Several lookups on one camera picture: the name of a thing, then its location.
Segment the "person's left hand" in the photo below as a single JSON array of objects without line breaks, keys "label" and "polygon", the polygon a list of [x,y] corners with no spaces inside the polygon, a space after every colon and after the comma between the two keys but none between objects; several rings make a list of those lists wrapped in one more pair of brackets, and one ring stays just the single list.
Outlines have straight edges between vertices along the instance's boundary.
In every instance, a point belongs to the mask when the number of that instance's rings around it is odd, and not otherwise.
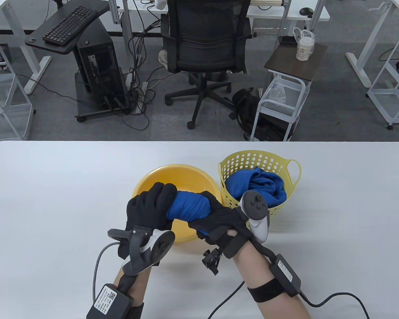
[{"label": "person's left hand", "polygon": [[174,241],[172,220],[167,212],[177,195],[173,184],[155,183],[148,191],[133,197],[127,204],[125,230],[110,229],[108,236],[119,242],[118,255],[123,271],[136,275],[158,265]]}]

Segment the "person's right hand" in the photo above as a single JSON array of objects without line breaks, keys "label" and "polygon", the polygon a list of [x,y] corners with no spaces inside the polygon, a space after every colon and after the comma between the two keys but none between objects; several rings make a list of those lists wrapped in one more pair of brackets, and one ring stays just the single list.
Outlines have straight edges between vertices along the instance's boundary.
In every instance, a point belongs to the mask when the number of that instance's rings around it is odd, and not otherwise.
[{"label": "person's right hand", "polygon": [[254,235],[235,209],[223,206],[208,191],[201,195],[210,203],[210,214],[188,222],[188,226],[196,230],[198,238],[218,246],[225,257],[231,259]]}]

